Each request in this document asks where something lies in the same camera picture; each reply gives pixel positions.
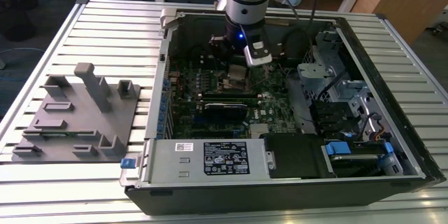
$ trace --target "blue latch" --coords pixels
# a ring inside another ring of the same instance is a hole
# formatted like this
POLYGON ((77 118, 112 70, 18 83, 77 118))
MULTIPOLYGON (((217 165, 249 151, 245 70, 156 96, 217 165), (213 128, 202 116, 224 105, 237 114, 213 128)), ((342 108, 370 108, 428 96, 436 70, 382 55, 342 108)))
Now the blue latch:
POLYGON ((328 155, 352 153, 346 142, 330 142, 329 144, 325 145, 325 150, 328 155))
POLYGON ((136 162, 134 158, 122 158, 120 162, 121 169, 134 169, 136 162))
POLYGON ((392 153, 392 152, 393 152, 393 147, 392 147, 392 145, 390 145, 389 142, 385 142, 384 147, 385 147, 385 151, 386 151, 388 153, 392 153))

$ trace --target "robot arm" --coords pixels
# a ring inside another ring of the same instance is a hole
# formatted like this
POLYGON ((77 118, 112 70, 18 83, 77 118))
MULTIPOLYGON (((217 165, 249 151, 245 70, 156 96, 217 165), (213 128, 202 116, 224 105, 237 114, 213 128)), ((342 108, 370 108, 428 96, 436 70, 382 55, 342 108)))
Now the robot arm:
POLYGON ((236 51, 242 51, 248 67, 272 61, 262 35, 266 8, 268 0, 226 0, 225 39, 236 51))

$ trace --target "floor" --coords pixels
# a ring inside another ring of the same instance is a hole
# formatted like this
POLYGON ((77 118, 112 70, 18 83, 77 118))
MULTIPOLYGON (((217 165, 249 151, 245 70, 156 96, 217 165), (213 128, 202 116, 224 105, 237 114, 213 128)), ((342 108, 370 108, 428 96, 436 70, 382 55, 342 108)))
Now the floor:
MULTIPOLYGON (((38 0, 38 7, 28 11, 29 19, 37 27, 36 36, 22 42, 9 42, 0 35, 0 52, 9 48, 22 47, 45 50, 73 7, 74 1, 76 0, 38 0)), ((212 4, 214 0, 168 1, 212 4)), ((448 57, 445 53, 448 52, 448 35, 445 35, 434 37, 430 35, 430 31, 425 31, 413 43, 412 48, 432 74, 438 79, 441 85, 445 89, 448 89, 448 71, 445 70, 445 66, 448 66, 448 57)), ((41 53, 38 51, 30 50, 16 50, 0 55, 6 64, 5 69, 0 70, 0 119, 5 114, 24 84, 24 81, 6 81, 1 80, 1 78, 16 80, 26 79, 40 60, 40 56, 41 53)))

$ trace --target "gray plastic part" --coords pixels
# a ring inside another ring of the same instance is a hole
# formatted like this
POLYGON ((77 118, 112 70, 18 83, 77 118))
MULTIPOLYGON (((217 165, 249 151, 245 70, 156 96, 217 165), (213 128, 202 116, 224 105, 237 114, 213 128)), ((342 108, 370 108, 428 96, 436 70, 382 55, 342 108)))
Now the gray plastic part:
POLYGON ((120 138, 117 136, 113 137, 113 141, 110 143, 106 137, 102 135, 98 147, 105 156, 118 156, 120 153, 125 151, 125 146, 121 144, 120 138))
POLYGON ((16 146, 12 151, 20 157, 38 157, 41 149, 36 145, 24 145, 16 146))
POLYGON ((69 86, 70 85, 68 80, 65 79, 65 76, 49 76, 42 87, 46 90, 48 94, 57 100, 58 97, 65 97, 62 88, 66 88, 69 86))
POLYGON ((92 77, 110 111, 101 112, 84 84, 69 84, 62 81, 64 77, 49 76, 50 90, 61 92, 56 97, 46 95, 44 98, 30 126, 22 132, 24 139, 12 151, 14 162, 102 163, 120 162, 124 158, 140 86, 122 82, 134 95, 130 92, 132 95, 121 99, 118 85, 110 84, 105 89, 104 79, 92 77))
POLYGON ((130 80, 120 80, 117 91, 121 99, 136 99, 136 93, 130 80))
POLYGON ((80 158, 94 157, 98 154, 90 144, 74 144, 72 153, 80 158))
POLYGON ((100 111, 110 111, 110 104, 106 100, 106 93, 100 86, 97 78, 93 74, 94 66, 92 63, 80 62, 74 68, 74 75, 81 78, 85 89, 89 92, 89 95, 96 103, 96 106, 100 108, 100 111))
POLYGON ((66 122, 61 119, 38 119, 33 126, 36 129, 64 129, 66 122))
POLYGON ((108 97, 109 94, 110 94, 110 87, 109 87, 109 85, 106 84, 106 81, 105 81, 105 78, 104 78, 104 77, 97 77, 97 79, 98 79, 98 84, 100 84, 102 93, 104 93, 105 96, 108 97))
POLYGON ((70 102, 50 102, 44 106, 45 111, 72 111, 73 108, 70 102))

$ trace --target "metal bracket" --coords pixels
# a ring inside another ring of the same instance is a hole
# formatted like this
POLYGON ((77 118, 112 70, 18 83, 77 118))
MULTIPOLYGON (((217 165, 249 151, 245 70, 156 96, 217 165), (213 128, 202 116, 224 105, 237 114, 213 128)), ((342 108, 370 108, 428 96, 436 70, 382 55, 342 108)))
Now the metal bracket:
POLYGON ((172 27, 176 24, 173 22, 176 19, 177 19, 177 9, 165 8, 161 10, 160 25, 162 29, 172 27))
POLYGON ((350 99, 358 91, 366 87, 366 84, 364 81, 341 81, 336 85, 337 90, 337 98, 338 99, 350 99))
POLYGON ((314 63, 302 63, 298 64, 300 75, 306 78, 322 79, 329 76, 325 68, 314 63))

